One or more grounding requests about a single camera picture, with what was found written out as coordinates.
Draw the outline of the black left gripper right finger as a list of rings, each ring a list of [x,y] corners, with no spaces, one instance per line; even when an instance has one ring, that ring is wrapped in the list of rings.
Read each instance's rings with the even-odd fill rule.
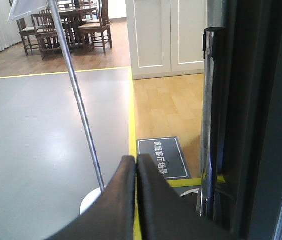
[[[148,154],[136,163],[137,204],[144,240],[234,240],[230,232],[200,217],[165,181]]]

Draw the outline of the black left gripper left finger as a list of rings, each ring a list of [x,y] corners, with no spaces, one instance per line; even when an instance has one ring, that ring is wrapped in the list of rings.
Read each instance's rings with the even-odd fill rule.
[[[136,164],[123,156],[114,176],[82,215],[49,237],[50,240],[132,240]]]

